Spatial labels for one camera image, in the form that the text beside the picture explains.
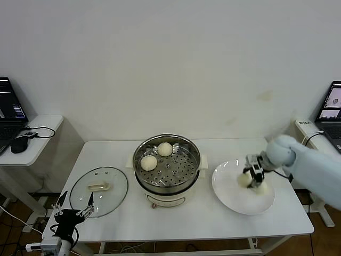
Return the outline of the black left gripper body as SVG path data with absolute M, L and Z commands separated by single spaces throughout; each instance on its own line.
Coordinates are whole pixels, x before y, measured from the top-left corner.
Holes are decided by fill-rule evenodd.
M 61 212 L 58 212 L 55 216 L 55 221 L 58 225 L 54 236 L 68 242 L 73 242 L 72 236 L 75 227 L 85 221 L 84 216 L 78 214 L 79 211 L 80 210 L 63 209 Z

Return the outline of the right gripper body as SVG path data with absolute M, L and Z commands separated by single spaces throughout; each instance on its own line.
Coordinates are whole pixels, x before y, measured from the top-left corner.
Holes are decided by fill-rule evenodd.
M 260 173 L 263 172 L 263 167 L 262 167 L 262 161 L 261 161 L 261 156 L 257 155 L 257 154 L 248 154 L 246 156 L 246 163 L 245 163 L 245 167 L 246 166 L 251 166 L 252 167 L 252 174 L 255 173 Z

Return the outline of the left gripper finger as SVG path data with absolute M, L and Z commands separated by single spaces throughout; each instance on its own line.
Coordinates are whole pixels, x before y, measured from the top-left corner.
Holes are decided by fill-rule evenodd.
M 76 215 L 80 217 L 84 217 L 84 219 L 87 219 L 93 212 L 94 212 L 94 193 L 91 192 L 91 195 L 89 197 L 87 207 L 85 207 L 83 210 L 80 210 Z
M 53 213 L 54 215 L 62 214 L 62 206 L 65 202 L 65 199 L 67 197 L 68 191 L 66 190 L 57 200 L 55 204 L 52 204 Z

